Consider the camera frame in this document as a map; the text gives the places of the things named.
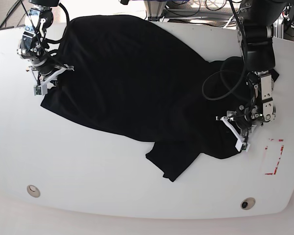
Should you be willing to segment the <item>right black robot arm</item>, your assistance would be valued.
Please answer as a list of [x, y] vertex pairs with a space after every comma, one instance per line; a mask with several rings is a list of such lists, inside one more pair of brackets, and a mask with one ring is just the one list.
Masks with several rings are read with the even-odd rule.
[[49, 53], [47, 29], [53, 23], [52, 9], [58, 0], [31, 0], [33, 6], [25, 11], [25, 27], [18, 54], [28, 60], [40, 75], [50, 74], [56, 67]]

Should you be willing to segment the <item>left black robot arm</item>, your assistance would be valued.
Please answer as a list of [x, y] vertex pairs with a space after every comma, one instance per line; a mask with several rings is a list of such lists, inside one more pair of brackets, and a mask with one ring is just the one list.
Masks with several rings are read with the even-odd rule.
[[286, 0], [244, 0], [239, 10], [233, 12], [244, 60], [241, 78], [251, 89], [248, 104], [232, 117], [244, 138], [254, 126], [269, 123], [275, 118], [272, 96], [275, 67], [273, 24], [287, 4]]

